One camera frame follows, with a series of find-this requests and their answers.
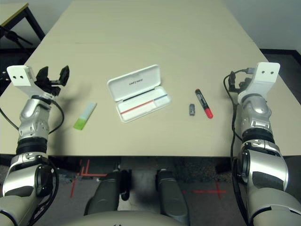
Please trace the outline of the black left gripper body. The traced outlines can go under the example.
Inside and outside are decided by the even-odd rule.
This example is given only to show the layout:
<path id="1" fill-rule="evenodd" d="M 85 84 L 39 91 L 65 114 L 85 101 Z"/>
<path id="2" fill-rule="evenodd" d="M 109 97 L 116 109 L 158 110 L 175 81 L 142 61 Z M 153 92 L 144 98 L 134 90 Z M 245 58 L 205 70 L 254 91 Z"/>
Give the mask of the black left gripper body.
<path id="1" fill-rule="evenodd" d="M 35 84 L 39 88 L 41 88 L 43 91 L 45 91 L 53 96 L 58 96 L 61 91 L 61 89 L 59 87 L 53 86 L 51 84 L 51 81 L 49 81 L 49 80 L 43 80 L 43 81 L 36 80 Z"/>

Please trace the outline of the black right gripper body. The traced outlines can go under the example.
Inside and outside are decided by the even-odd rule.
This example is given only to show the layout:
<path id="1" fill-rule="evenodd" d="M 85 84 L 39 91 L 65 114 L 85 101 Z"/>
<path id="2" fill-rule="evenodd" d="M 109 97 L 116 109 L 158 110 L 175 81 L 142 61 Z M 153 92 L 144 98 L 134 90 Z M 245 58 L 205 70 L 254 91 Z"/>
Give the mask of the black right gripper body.
<path id="1" fill-rule="evenodd" d="M 244 81 L 240 82 L 238 93 L 241 93 L 242 91 L 246 90 L 246 88 L 249 86 L 249 84 L 250 84 L 250 78 L 245 78 Z"/>

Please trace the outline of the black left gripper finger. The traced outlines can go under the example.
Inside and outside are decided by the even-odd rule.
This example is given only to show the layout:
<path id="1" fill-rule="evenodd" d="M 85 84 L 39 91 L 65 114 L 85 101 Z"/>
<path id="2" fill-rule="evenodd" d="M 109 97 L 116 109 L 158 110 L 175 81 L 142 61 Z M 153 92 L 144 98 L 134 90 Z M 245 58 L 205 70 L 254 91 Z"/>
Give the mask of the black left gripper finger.
<path id="1" fill-rule="evenodd" d="M 59 77 L 60 85 L 66 85 L 67 81 L 69 79 L 69 76 L 70 76 L 70 69 L 69 69 L 69 66 L 67 65 L 61 69 L 60 77 Z"/>
<path id="2" fill-rule="evenodd" d="M 36 75 L 36 81 L 35 82 L 49 82 L 48 78 L 48 66 L 45 66 L 39 70 L 39 72 Z"/>

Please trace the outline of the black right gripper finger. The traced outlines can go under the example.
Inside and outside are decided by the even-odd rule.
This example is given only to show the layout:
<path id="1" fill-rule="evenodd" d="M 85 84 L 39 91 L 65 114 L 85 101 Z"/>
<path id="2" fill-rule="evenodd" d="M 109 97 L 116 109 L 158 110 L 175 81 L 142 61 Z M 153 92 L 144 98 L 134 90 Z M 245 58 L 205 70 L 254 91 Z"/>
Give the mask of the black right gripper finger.
<path id="1" fill-rule="evenodd" d="M 229 91 L 237 91 L 235 79 L 236 73 L 231 71 L 231 73 L 229 74 Z"/>

